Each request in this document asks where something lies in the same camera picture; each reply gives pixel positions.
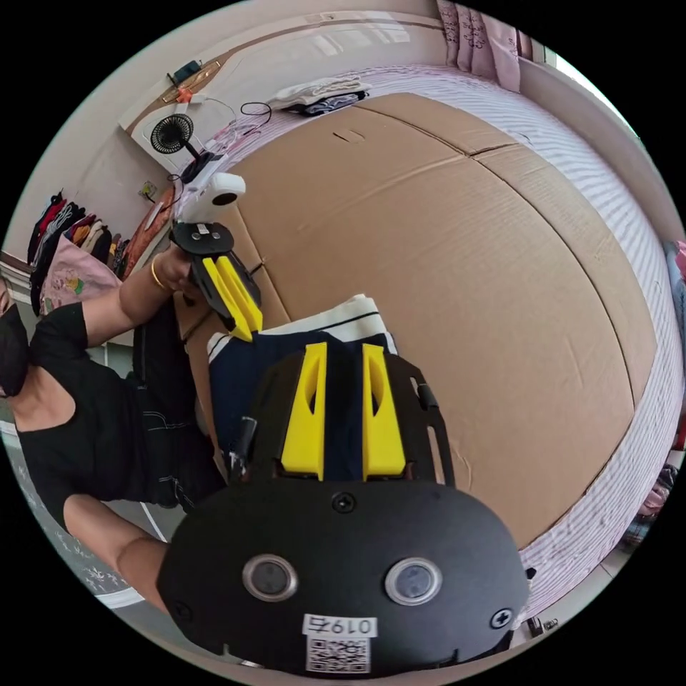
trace power outlet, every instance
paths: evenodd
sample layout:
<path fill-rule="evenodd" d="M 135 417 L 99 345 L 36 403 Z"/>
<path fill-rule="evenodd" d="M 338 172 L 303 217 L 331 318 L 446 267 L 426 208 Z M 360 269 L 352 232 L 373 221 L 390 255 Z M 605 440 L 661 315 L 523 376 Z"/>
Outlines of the power outlet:
<path fill-rule="evenodd" d="M 157 193 L 157 186 L 151 181 L 146 181 L 143 187 L 138 191 L 138 195 L 145 199 L 154 199 Z"/>

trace pink curtain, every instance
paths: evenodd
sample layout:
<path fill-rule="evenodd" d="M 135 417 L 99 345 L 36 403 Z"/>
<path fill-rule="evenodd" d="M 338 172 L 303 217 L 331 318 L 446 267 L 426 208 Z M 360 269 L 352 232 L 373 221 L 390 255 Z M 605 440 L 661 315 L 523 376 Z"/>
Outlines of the pink curtain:
<path fill-rule="evenodd" d="M 437 0 L 448 43 L 447 64 L 520 91 L 519 57 L 532 58 L 531 39 L 491 16 Z"/>

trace black fan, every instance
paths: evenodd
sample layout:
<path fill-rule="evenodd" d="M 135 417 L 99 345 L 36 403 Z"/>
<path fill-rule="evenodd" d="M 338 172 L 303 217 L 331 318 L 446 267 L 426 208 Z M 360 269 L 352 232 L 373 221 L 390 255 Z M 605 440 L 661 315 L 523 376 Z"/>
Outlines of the black fan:
<path fill-rule="evenodd" d="M 185 148 L 194 157 L 194 161 L 181 173 L 181 180 L 185 184 L 192 181 L 209 161 L 217 158 L 211 152 L 199 153 L 189 143 L 192 135 L 193 120 L 187 114 L 170 114 L 157 122 L 150 136 L 150 144 L 155 152 L 173 155 Z"/>

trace qr code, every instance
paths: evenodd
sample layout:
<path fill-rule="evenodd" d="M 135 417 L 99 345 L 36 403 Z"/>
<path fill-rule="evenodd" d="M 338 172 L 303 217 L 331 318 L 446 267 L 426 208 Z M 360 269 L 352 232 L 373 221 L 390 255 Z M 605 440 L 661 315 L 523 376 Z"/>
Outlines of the qr code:
<path fill-rule="evenodd" d="M 308 636 L 307 671 L 329 674 L 369 673 L 369 639 Z"/>

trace black face mask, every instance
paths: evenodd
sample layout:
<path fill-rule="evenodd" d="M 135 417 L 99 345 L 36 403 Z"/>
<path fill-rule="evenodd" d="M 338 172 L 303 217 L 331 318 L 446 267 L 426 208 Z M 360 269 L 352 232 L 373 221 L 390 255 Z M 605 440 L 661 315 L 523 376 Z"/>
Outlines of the black face mask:
<path fill-rule="evenodd" d="M 29 337 L 13 304 L 0 317 L 0 397 L 18 395 L 29 371 Z"/>

